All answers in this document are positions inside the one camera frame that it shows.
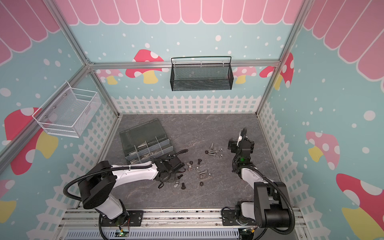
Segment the dark green compartment organizer box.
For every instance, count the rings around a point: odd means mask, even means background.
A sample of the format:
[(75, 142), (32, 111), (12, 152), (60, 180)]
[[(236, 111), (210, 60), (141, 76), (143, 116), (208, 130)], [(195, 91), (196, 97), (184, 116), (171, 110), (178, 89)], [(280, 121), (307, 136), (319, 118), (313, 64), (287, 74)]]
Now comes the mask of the dark green compartment organizer box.
[(159, 119), (119, 132), (128, 164), (140, 164), (167, 156), (174, 148)]

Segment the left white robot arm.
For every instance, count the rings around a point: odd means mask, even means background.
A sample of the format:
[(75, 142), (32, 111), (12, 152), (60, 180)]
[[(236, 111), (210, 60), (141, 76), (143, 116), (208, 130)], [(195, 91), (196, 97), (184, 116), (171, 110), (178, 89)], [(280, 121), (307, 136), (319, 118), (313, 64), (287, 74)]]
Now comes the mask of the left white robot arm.
[(66, 184), (63, 194), (82, 202), (84, 209), (95, 209), (111, 222), (124, 224), (130, 214), (122, 201), (112, 195), (114, 188), (142, 180), (158, 181), (161, 188), (164, 183), (173, 181), (184, 166), (178, 157), (152, 159), (146, 163), (125, 166), (102, 161), (87, 174)]

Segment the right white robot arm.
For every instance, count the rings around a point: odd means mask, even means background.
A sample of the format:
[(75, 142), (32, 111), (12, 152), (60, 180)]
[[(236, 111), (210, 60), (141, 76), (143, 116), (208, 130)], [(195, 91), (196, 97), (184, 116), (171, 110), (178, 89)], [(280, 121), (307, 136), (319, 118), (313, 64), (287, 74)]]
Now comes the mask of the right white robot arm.
[(256, 227), (271, 229), (280, 235), (288, 235), (295, 229), (294, 209), (289, 200), (286, 185), (266, 177), (251, 161), (255, 142), (248, 139), (246, 129), (237, 140), (230, 139), (228, 149), (235, 154), (232, 172), (254, 190), (252, 202), (238, 202), (235, 219), (241, 225), (254, 223)]

